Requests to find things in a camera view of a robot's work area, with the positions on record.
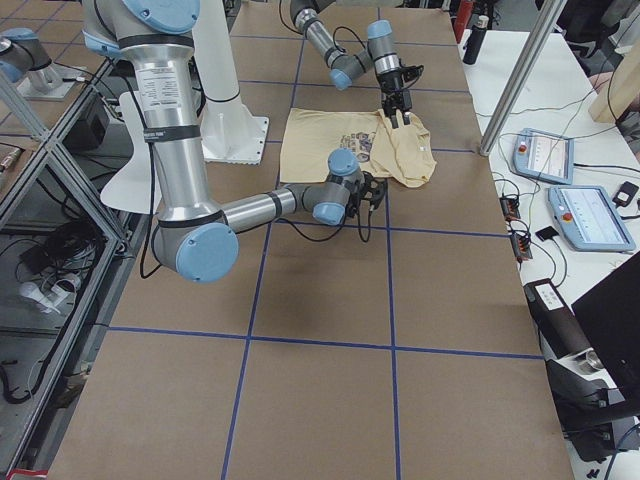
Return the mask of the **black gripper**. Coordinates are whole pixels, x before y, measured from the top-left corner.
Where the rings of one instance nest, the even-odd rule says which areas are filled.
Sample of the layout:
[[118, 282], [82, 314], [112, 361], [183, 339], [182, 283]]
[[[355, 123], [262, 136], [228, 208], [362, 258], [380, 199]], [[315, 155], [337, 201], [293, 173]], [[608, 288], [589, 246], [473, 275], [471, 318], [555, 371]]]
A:
[[377, 210], [388, 192], [386, 178], [376, 178], [369, 172], [363, 172], [363, 179], [356, 182], [355, 190], [349, 198], [349, 215], [356, 216], [362, 201], [369, 204], [368, 210]]
[[377, 75], [377, 81], [383, 94], [382, 108], [393, 129], [398, 128], [397, 111], [401, 111], [404, 125], [411, 124], [412, 101], [410, 93], [405, 87], [405, 81], [408, 79], [406, 71], [406, 68], [399, 68]]

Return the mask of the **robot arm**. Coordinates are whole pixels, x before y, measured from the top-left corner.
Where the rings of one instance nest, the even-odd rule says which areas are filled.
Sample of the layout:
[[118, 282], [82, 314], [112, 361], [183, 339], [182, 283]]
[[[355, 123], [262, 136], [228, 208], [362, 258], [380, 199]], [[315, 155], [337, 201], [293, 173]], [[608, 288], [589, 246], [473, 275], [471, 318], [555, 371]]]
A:
[[382, 109], [393, 128], [410, 123], [411, 86], [421, 77], [422, 65], [405, 65], [398, 55], [393, 30], [387, 20], [377, 20], [367, 27], [367, 42], [362, 50], [350, 54], [330, 33], [319, 13], [329, 1], [292, 1], [290, 18], [295, 31], [311, 42], [323, 56], [334, 86], [342, 91], [373, 69], [381, 89]]
[[341, 227], [360, 202], [379, 202], [384, 184], [354, 154], [332, 151], [320, 183], [294, 183], [227, 204], [213, 200], [206, 164], [245, 152], [267, 121], [243, 104], [224, 7], [216, 1], [86, 1], [86, 46], [128, 61], [132, 101], [150, 158], [149, 210], [157, 219], [144, 250], [183, 278], [225, 276], [241, 233], [304, 211]]

